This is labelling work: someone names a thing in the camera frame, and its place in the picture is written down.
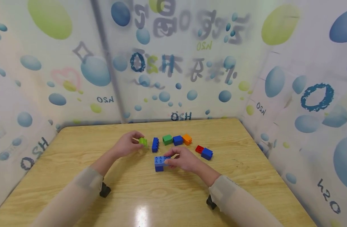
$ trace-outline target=decorated wall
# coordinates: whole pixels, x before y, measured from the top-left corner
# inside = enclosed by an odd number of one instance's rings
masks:
[[[347,0],[0,0],[0,81],[31,106],[21,126],[0,99],[31,146],[73,125],[238,117],[316,224],[347,226]],[[33,148],[0,155],[4,198]]]

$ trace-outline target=table surface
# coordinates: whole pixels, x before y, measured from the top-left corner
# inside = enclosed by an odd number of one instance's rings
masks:
[[[199,177],[179,169],[155,172],[154,156],[173,146],[164,146],[162,136],[186,133],[195,155],[237,182],[284,226],[315,226],[237,119],[66,127],[1,206],[0,226],[29,226],[64,186],[131,130],[142,132],[149,146],[158,137],[159,151],[147,148],[116,161],[104,179],[111,193],[99,197],[76,226],[236,226],[206,205],[209,192]],[[201,158],[197,145],[211,149],[212,160]]]

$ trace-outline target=sleeve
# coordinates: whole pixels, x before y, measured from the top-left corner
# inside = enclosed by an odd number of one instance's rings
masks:
[[[252,195],[226,176],[209,187],[212,201],[240,227],[283,226]]]
[[[103,177],[88,167],[44,208],[32,227],[73,226],[99,195]]]

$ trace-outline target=blue brick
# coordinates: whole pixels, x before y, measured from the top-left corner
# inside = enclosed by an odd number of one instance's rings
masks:
[[[173,137],[173,144],[175,146],[181,145],[184,142],[183,138],[181,136],[175,136]]]

